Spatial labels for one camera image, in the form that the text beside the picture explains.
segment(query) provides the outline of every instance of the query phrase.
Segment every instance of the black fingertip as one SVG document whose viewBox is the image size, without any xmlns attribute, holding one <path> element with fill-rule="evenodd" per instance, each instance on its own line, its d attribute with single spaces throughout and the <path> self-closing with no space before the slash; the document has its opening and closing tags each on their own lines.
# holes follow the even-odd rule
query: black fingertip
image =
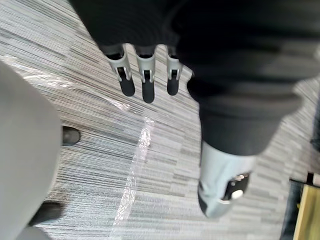
<svg viewBox="0 0 320 240">
<path fill-rule="evenodd" d="M 123 94 L 127 97 L 131 97 L 135 94 L 136 89 L 132 78 L 130 80 L 127 80 L 126 78 L 122 79 L 120 86 Z"/>
<path fill-rule="evenodd" d="M 147 103 L 150 104 L 155 99 L 155 82 L 146 81 L 142 83 L 142 98 Z"/>
<path fill-rule="evenodd" d="M 172 79 L 168 79 L 166 90 L 169 95 L 174 96 L 178 93 L 179 90 L 179 80 L 177 80 L 175 77 Z"/>
</svg>

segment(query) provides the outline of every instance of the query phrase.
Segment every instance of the plastic wrap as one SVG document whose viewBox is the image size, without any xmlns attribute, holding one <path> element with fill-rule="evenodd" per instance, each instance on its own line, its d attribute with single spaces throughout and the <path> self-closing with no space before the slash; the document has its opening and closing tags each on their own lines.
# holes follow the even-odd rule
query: plastic wrap
<svg viewBox="0 0 320 240">
<path fill-rule="evenodd" d="M 0 60 L 4 61 L 7 65 L 12 67 L 16 73 L 21 75 L 27 82 L 29 82 L 32 85 L 43 86 L 43 87 L 52 88 L 52 89 L 61 89 L 61 90 L 79 89 L 107 100 L 108 102 L 110 102 L 111 104 L 119 108 L 120 110 L 128 111 L 130 108 L 129 104 L 121 103 L 117 100 L 107 97 L 103 93 L 93 90 L 88 86 L 69 81 L 64 77 L 58 76 L 55 73 L 41 71 L 33 67 L 25 66 L 21 64 L 18 61 L 18 58 L 16 57 L 13 57 L 10 55 L 4 55 L 4 56 L 0 56 Z"/>
</svg>

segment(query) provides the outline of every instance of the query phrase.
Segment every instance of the gray fabric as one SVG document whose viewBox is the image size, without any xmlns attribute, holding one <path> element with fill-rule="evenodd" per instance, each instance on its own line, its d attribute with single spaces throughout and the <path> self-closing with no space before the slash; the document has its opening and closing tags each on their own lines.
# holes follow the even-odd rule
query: gray fabric
<svg viewBox="0 0 320 240">
<path fill-rule="evenodd" d="M 26 227 L 22 230 L 16 240 L 50 240 L 41 229 L 37 227 Z"/>
<path fill-rule="evenodd" d="M 0 61 L 0 239 L 27 225 L 57 175 L 62 141 L 55 108 Z"/>
</svg>

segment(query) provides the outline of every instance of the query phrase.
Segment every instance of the robotic hand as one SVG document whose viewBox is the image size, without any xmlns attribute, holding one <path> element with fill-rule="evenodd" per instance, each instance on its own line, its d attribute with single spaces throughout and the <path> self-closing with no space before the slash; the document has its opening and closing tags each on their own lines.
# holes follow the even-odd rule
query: robotic hand
<svg viewBox="0 0 320 240">
<path fill-rule="evenodd" d="M 155 98 L 155 47 L 167 45 L 167 91 L 179 88 L 182 64 L 199 103 L 198 198 L 209 218 L 246 191 L 255 156 L 283 116 L 301 105 L 295 83 L 319 72 L 320 2 L 244 0 L 70 0 L 106 55 L 126 96 L 135 93 L 123 44 L 136 51 L 142 97 Z"/>
</svg>

